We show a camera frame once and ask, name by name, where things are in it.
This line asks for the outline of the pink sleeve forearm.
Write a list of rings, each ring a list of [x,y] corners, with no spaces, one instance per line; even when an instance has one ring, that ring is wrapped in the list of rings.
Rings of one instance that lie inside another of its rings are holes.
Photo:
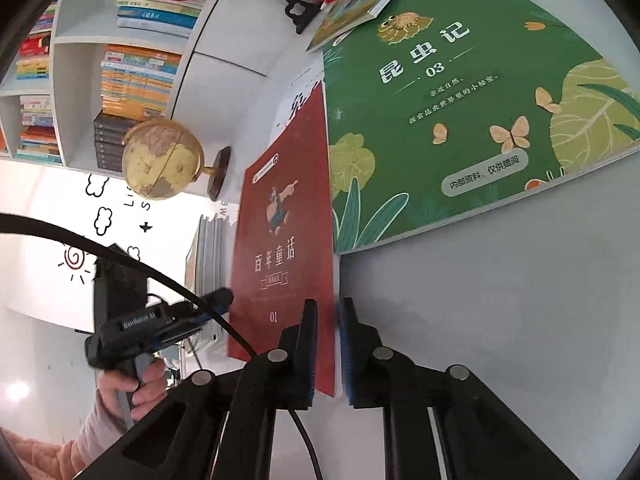
[[[121,438],[126,427],[97,396],[79,436],[64,444],[23,438],[6,428],[2,431],[29,479],[73,479]]]

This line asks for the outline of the person left hand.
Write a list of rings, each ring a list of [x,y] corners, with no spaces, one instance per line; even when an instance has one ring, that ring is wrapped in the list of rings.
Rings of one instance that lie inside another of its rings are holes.
[[[166,398],[166,366],[163,360],[155,358],[143,373],[141,384],[119,370],[99,372],[96,386],[106,410],[118,422],[124,422],[125,419],[120,412],[117,393],[131,393],[134,407],[130,410],[130,416],[134,422],[138,422]]]

